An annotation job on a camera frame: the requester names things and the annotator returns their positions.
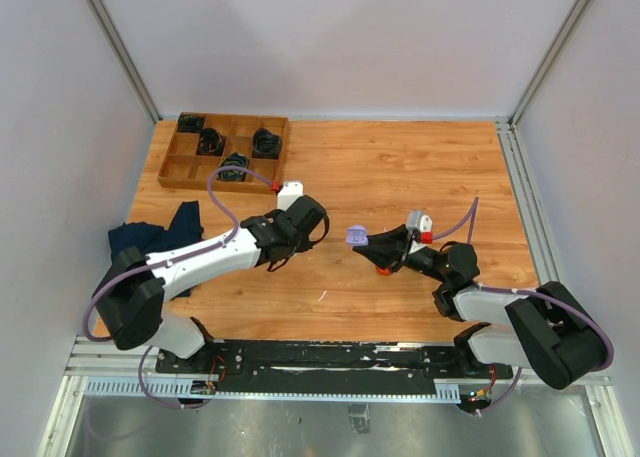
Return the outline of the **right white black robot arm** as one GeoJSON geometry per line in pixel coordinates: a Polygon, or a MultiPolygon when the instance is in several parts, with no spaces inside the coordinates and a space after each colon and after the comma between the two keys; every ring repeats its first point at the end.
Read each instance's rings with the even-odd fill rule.
{"type": "Polygon", "coordinates": [[[432,236],[401,225],[370,234],[347,231],[346,242],[386,274],[411,269],[438,282],[434,304],[445,318],[470,323],[454,339],[455,369],[474,377],[488,364],[532,370],[549,387],[563,390],[585,375],[609,368],[611,339],[558,281],[535,289],[498,288],[478,282],[470,243],[431,247],[432,236]]]}

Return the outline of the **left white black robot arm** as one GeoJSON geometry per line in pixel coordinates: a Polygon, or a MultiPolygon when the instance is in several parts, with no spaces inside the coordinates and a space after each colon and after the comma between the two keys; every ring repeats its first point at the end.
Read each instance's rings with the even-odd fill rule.
{"type": "Polygon", "coordinates": [[[117,349],[153,346],[179,357],[192,372],[207,370],[214,360],[212,338],[194,318],[175,315],[164,305],[231,272],[263,265],[274,272],[324,239],[312,238],[318,226],[324,233],[330,227],[326,209],[307,195],[232,222],[229,232],[180,249],[144,255],[131,247],[118,255],[92,302],[117,349]]]}

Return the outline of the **purple earbud charging case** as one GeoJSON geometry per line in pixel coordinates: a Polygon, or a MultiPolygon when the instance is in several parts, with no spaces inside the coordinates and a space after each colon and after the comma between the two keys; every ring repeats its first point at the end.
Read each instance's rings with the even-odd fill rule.
{"type": "Polygon", "coordinates": [[[362,247],[369,244],[368,231],[362,225],[353,225],[347,229],[346,243],[350,247],[362,247]]]}

